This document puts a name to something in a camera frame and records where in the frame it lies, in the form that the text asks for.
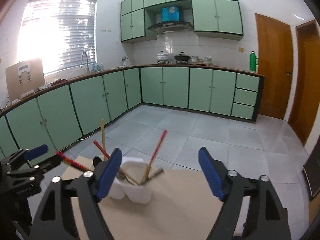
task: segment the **red chopstick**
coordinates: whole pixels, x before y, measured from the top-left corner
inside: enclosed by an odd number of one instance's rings
[[[102,148],[102,146],[94,140],[93,143],[98,147],[98,149],[103,153],[103,155],[107,158],[110,158],[110,155]]]

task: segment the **cardboard sheet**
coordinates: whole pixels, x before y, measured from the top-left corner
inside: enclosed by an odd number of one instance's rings
[[[77,162],[91,166],[92,160],[82,156]],[[67,168],[62,179],[77,178],[81,172]],[[99,203],[101,213],[116,240],[202,240],[210,233],[222,202],[214,197],[200,171],[165,170],[152,180],[151,202],[132,203],[127,197],[106,197]],[[77,198],[72,199],[80,239],[88,236]]]

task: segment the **pot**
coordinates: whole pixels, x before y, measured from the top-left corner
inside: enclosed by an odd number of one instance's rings
[[[190,56],[188,56],[187,54],[184,54],[184,52],[181,52],[180,54],[175,55],[174,59],[177,61],[189,61]]]
[[[168,55],[169,54],[167,52],[163,52],[163,50],[161,50],[161,52],[157,54],[157,61],[167,61]]]

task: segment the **green bottle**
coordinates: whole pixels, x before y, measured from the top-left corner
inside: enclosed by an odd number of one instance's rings
[[[254,51],[250,54],[250,70],[256,71],[258,65],[258,58]]]

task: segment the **window blind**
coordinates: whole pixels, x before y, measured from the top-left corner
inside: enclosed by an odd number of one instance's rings
[[[97,0],[29,0],[18,38],[18,60],[42,58],[44,74],[96,62]]]

